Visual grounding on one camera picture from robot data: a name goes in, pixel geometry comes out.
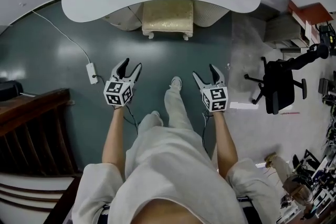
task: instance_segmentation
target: white sneaker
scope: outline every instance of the white sneaker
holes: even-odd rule
[[[160,116],[159,112],[157,110],[154,110],[154,111],[152,111],[151,114],[158,116],[159,120],[161,122],[161,126],[163,126],[163,120],[161,119],[161,116]]]
[[[180,91],[182,89],[182,79],[180,77],[174,77],[169,87],[178,88],[178,90]]]

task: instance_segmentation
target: power strip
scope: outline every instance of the power strip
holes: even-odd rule
[[[88,75],[89,75],[90,83],[91,84],[98,83],[98,77],[97,77],[95,65],[93,64],[93,62],[87,64],[86,65],[86,69],[88,70]]]

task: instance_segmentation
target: white shirt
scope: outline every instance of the white shirt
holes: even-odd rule
[[[187,208],[204,224],[247,223],[236,195],[249,196],[263,224],[276,223],[280,201],[275,187],[250,159],[223,179],[195,132],[153,127],[127,151],[125,182],[112,164],[90,164],[83,172],[72,211],[74,224],[96,224],[111,203],[108,224],[129,224],[151,200]]]

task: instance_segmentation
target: marker cube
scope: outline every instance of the marker cube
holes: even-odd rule
[[[210,112],[225,111],[227,108],[227,87],[202,90],[202,99]]]
[[[131,84],[128,82],[107,81],[104,88],[104,96],[107,104],[124,106],[133,96]]]

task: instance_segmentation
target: white pants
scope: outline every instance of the white pants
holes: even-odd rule
[[[291,169],[288,163],[279,156],[275,156],[272,159],[271,166],[277,171],[282,184],[284,184],[287,178],[293,174],[293,169]]]
[[[170,128],[188,129],[193,131],[193,127],[188,119],[187,112],[180,95],[180,91],[171,87],[164,96],[164,105],[169,115]],[[139,125],[139,134],[142,134],[152,127],[162,126],[159,117],[154,114],[146,115]]]

